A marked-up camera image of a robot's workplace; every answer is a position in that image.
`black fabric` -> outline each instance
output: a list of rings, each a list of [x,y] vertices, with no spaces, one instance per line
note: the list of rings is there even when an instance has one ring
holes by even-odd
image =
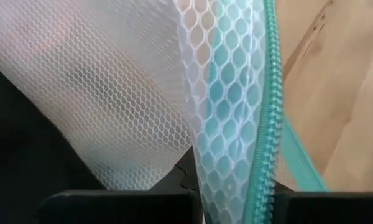
[[[0,223],[32,223],[48,196],[103,189],[56,127],[0,73]]]

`teal binding tape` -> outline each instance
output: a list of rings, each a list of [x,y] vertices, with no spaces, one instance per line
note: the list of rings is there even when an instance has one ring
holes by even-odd
[[[290,121],[283,117],[281,155],[303,191],[328,191]]]

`light wood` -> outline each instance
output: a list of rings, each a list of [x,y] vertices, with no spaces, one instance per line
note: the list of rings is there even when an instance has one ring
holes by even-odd
[[[373,0],[279,0],[278,15],[287,116],[332,190],[373,190]]]

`teal zipper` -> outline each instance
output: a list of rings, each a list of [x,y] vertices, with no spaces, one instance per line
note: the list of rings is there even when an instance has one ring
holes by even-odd
[[[256,149],[244,207],[245,224],[267,223],[272,218],[275,170],[283,116],[282,61],[275,0],[264,0],[267,55]]]

